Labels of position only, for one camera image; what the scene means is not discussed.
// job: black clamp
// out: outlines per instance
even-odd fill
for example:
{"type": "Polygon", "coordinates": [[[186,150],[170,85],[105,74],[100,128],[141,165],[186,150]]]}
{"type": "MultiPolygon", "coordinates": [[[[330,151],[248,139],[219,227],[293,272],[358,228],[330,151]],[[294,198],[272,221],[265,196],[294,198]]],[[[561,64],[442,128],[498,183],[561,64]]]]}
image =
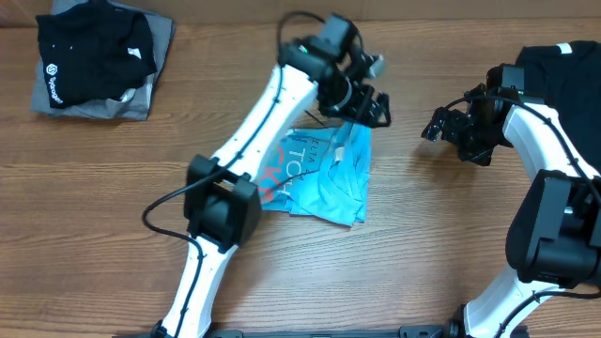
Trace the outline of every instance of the black clamp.
{"type": "Polygon", "coordinates": [[[338,117],[369,128],[391,125],[390,98],[374,87],[364,84],[365,78],[375,78],[384,69],[381,55],[369,55],[354,45],[357,27],[349,20],[332,14],[318,36],[298,38],[280,48],[278,63],[305,72],[311,81],[319,83],[319,112],[326,117],[338,117]],[[338,69],[346,55],[351,63],[338,69]]]}
{"type": "Polygon", "coordinates": [[[150,332],[150,338],[167,338],[167,329],[162,326],[162,320],[154,325],[150,332]]]}
{"type": "Polygon", "coordinates": [[[258,187],[250,176],[241,177],[223,170],[219,159],[196,155],[188,167],[187,185],[213,173],[221,173],[214,182],[186,192],[184,216],[190,221],[188,232],[219,245],[221,253],[233,245],[243,245],[258,225],[261,202],[258,187]]]}
{"type": "MultiPolygon", "coordinates": [[[[601,189],[601,178],[593,185],[601,189]]],[[[601,284],[601,214],[581,177],[540,170],[512,222],[505,254],[523,283],[601,284]]]]}
{"type": "MultiPolygon", "coordinates": [[[[465,98],[483,96],[485,85],[479,84],[464,94],[465,98]]],[[[502,126],[506,115],[495,112],[494,101],[469,101],[464,114],[456,109],[438,108],[430,123],[422,131],[422,137],[436,142],[441,139],[458,148],[458,158],[478,165],[487,166],[492,161],[495,146],[512,146],[503,135],[502,126]]]]}

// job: logo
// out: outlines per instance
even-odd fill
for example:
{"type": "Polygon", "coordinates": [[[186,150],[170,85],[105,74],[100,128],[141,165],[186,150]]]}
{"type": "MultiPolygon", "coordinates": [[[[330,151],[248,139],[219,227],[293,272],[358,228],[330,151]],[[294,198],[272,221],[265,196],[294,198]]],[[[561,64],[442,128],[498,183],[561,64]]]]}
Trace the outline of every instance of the logo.
{"type": "Polygon", "coordinates": [[[142,60],[142,55],[140,54],[140,50],[137,48],[128,47],[128,54],[133,55],[133,56],[139,58],[140,60],[142,60]]]}
{"type": "Polygon", "coordinates": [[[58,67],[55,64],[50,64],[46,67],[46,72],[50,76],[54,76],[58,72],[58,67]]]}
{"type": "Polygon", "coordinates": [[[56,81],[56,78],[52,77],[52,78],[50,78],[50,81],[48,82],[48,86],[50,87],[50,96],[56,101],[56,103],[63,104],[63,101],[58,97],[58,94],[56,94],[56,84],[54,84],[54,81],[56,81]]]}

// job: black fabric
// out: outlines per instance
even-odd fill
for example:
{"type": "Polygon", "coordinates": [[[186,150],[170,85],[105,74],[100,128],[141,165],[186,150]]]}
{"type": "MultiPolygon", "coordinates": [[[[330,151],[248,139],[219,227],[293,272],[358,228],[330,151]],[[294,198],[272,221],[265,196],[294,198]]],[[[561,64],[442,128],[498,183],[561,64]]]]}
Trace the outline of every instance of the black fabric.
{"type": "Polygon", "coordinates": [[[39,15],[39,53],[50,106],[119,100],[157,71],[144,14],[90,0],[57,15],[39,15]],[[130,54],[137,49],[141,58],[130,54]]]}
{"type": "Polygon", "coordinates": [[[584,160],[601,172],[601,46],[570,43],[571,54],[558,46],[525,47],[516,64],[524,68],[525,89],[544,95],[584,160]]]}

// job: black t-shirt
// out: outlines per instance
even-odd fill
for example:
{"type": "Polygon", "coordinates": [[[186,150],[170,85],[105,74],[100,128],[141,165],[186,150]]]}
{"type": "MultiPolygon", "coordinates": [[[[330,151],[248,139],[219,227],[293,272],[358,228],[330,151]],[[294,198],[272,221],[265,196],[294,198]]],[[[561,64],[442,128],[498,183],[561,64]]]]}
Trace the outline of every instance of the black t-shirt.
{"type": "Polygon", "coordinates": [[[572,144],[601,172],[601,47],[594,41],[569,45],[570,54],[558,46],[524,47],[516,65],[524,68],[525,89],[557,109],[572,144]]]}
{"type": "Polygon", "coordinates": [[[144,14],[90,0],[57,15],[39,15],[39,53],[50,106],[119,100],[157,71],[144,14]]]}

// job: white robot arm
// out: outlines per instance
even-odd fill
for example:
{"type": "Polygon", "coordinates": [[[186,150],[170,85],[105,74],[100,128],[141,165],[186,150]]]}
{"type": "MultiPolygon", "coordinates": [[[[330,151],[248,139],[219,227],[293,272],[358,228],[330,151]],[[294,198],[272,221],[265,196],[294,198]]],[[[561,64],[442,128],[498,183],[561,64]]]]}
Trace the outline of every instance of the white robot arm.
{"type": "MultiPolygon", "coordinates": [[[[270,82],[256,103],[253,110],[248,114],[236,133],[213,154],[212,158],[219,159],[219,165],[225,166],[232,161],[242,145],[250,140],[260,122],[270,110],[271,103],[276,97],[278,84],[280,82],[280,66],[276,66],[271,73],[270,82]]],[[[279,95],[280,103],[274,106],[270,117],[265,125],[251,141],[239,160],[230,167],[230,172],[235,175],[250,175],[250,181],[254,181],[259,173],[263,172],[268,156],[274,146],[284,137],[290,125],[296,121],[305,109],[310,109],[317,97],[317,82],[310,81],[307,74],[284,66],[282,90],[279,95]]],[[[225,267],[238,245],[233,245],[226,252],[220,253],[219,246],[214,242],[197,237],[195,239],[203,248],[205,255],[200,269],[198,284],[192,292],[190,306],[186,312],[186,320],[181,326],[179,337],[203,337],[208,331],[211,322],[211,309],[217,295],[219,284],[225,272],[225,267]]],[[[184,268],[176,299],[171,310],[162,321],[167,334],[175,337],[177,324],[181,316],[181,309],[191,288],[194,273],[199,264],[198,251],[190,244],[186,266],[184,268]]]]}
{"type": "Polygon", "coordinates": [[[558,112],[524,93],[523,69],[491,69],[486,86],[440,107],[422,137],[459,148],[462,161],[489,165],[495,146],[513,146],[532,182],[505,246],[508,264],[476,300],[461,307],[449,337],[509,338],[550,296],[579,283],[598,283],[599,173],[575,149],[558,112]],[[455,104],[470,103],[463,114],[455,104]]]}
{"type": "MultiPolygon", "coordinates": [[[[279,29],[296,15],[324,22],[310,13],[292,12],[283,18],[279,29]]],[[[151,333],[134,337],[200,338],[208,332],[211,309],[225,268],[259,221],[261,206],[254,182],[260,178],[258,175],[263,172],[271,151],[288,128],[316,100],[319,112],[327,117],[339,117],[370,128],[390,125],[388,96],[378,93],[373,100],[374,88],[362,82],[379,76],[383,57],[366,54],[362,43],[353,43],[356,37],[359,32],[352,22],[332,14],[319,36],[286,44],[278,42],[278,65],[242,125],[210,160],[202,156],[194,158],[185,188],[163,197],[162,200],[167,200],[186,194],[184,215],[190,220],[190,236],[183,239],[190,243],[188,257],[167,316],[151,333]],[[346,55],[350,57],[350,65],[338,69],[346,55]]],[[[155,202],[145,211],[143,220],[146,226],[161,232],[146,219],[158,204],[155,202]]]]}
{"type": "MultiPolygon", "coordinates": [[[[559,115],[555,109],[545,104],[526,104],[547,117],[549,122],[560,130],[572,154],[577,159],[582,159],[563,131],[559,115]]],[[[560,171],[570,177],[579,177],[566,158],[565,152],[552,130],[531,112],[514,105],[505,119],[502,130],[505,138],[516,148],[531,181],[534,181],[540,170],[560,171]]],[[[599,176],[599,173],[584,160],[580,160],[578,163],[590,179],[599,176]]],[[[520,282],[517,271],[506,265],[485,292],[476,300],[470,301],[465,307],[464,325],[466,334],[475,338],[493,338],[500,329],[503,320],[520,303],[532,296],[533,293],[543,291],[564,291],[564,289],[554,283],[520,282]]],[[[539,301],[531,302],[525,309],[520,311],[504,329],[501,338],[509,338],[516,326],[549,298],[541,297],[539,301]]]]}

